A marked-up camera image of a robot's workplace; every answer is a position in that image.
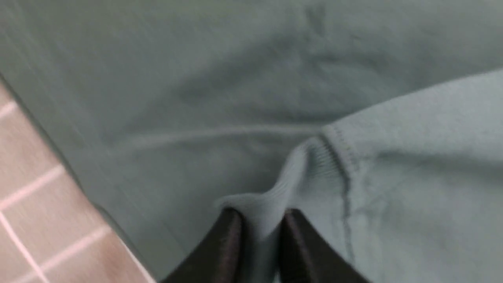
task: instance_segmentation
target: floor tile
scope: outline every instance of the floor tile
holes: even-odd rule
[[[94,243],[79,256],[47,274],[51,283],[145,283],[138,266],[114,234]]]
[[[104,225],[66,174],[7,209],[5,216],[38,263]]]
[[[0,200],[29,184],[57,159],[18,109],[0,120]]]

